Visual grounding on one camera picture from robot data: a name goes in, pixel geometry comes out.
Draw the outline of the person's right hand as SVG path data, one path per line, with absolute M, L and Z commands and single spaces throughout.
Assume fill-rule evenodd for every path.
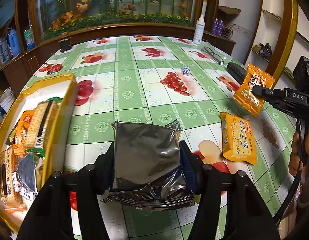
M 289 162 L 289 173 L 293 176 L 296 176 L 299 171 L 301 171 L 302 177 L 309 178 L 309 160 L 308 163 L 304 166 L 300 161 L 298 156 L 300 146 L 300 138 L 299 133 L 295 132 L 292 141 L 292 152 L 290 154 L 290 162 Z M 305 137 L 305 152 L 309 158 L 309 132 Z

